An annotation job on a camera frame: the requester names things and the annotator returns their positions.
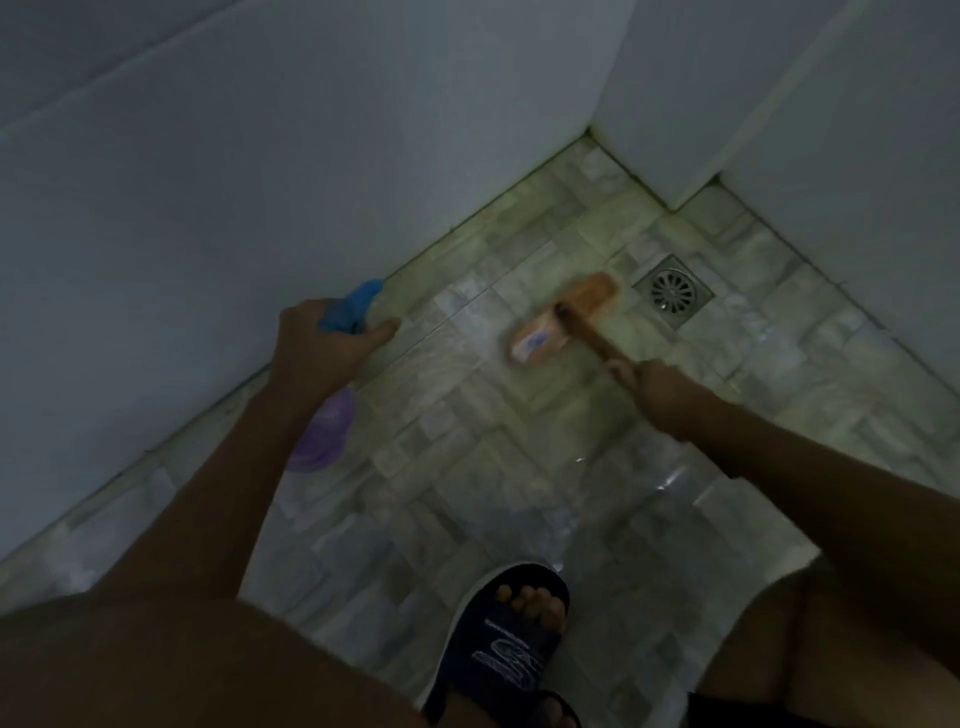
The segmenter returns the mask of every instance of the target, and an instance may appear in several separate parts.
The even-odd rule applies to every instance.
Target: metal drain cover
[[[650,281],[650,299],[661,311],[685,313],[697,303],[697,289],[686,273],[676,268],[667,268]]]
[[[689,321],[713,298],[713,292],[675,255],[664,258],[634,289],[672,328]]]

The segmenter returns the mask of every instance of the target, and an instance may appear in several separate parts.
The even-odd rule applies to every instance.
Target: slide sandal
[[[525,562],[484,576],[460,603],[433,681],[418,701],[430,725],[444,714],[446,691],[469,698],[501,728],[525,725],[536,706],[537,689],[560,634],[538,619],[526,619],[509,602],[496,600],[501,584],[516,596],[524,586],[543,587],[570,609],[570,592],[560,575],[543,564]]]

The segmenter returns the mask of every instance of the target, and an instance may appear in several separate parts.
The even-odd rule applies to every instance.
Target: brush head
[[[594,323],[612,311],[619,292],[616,281],[606,273],[594,273],[578,281],[537,318],[514,334],[510,342],[510,357],[521,364],[539,366],[570,340],[563,324],[557,319],[554,306],[562,303],[585,321]]]

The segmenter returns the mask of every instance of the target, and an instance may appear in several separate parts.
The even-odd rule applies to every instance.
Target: hand
[[[311,412],[353,381],[367,357],[394,338],[400,326],[399,319],[390,319],[356,335],[321,331],[318,323],[326,303],[304,301],[280,312],[267,384],[272,392]]]
[[[713,411],[711,405],[719,401],[707,387],[659,359],[638,364],[612,359],[607,368],[650,424],[680,442],[691,439],[692,427],[701,424]]]

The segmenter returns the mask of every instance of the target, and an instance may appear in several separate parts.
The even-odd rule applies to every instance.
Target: blue spray nozzle
[[[346,298],[334,301],[326,308],[324,317],[318,323],[321,331],[341,331],[342,333],[360,333],[367,318],[367,309],[373,298],[383,290],[383,281],[367,280],[354,288]]]

